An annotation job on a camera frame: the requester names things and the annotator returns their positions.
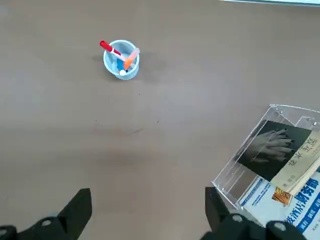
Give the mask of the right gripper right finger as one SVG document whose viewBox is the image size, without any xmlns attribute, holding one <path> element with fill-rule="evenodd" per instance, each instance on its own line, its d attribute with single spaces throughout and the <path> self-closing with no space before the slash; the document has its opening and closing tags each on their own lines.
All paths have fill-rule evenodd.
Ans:
<svg viewBox="0 0 320 240">
<path fill-rule="evenodd" d="M 265 227 L 240 213 L 230 213 L 216 187 L 206 187 L 205 214 L 210 226 L 201 240 L 304 240 L 293 225 L 284 221 L 269 221 Z"/>
</svg>

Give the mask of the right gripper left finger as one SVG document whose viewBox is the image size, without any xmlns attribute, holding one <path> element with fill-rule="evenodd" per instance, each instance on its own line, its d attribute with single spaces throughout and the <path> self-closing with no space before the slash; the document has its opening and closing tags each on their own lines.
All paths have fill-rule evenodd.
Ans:
<svg viewBox="0 0 320 240">
<path fill-rule="evenodd" d="M 58 215 L 42 218 L 21 232 L 18 232 L 13 225 L 2 225 L 0 238 L 2 240 L 77 240 L 91 216 L 91 190 L 82 188 Z"/>
</svg>

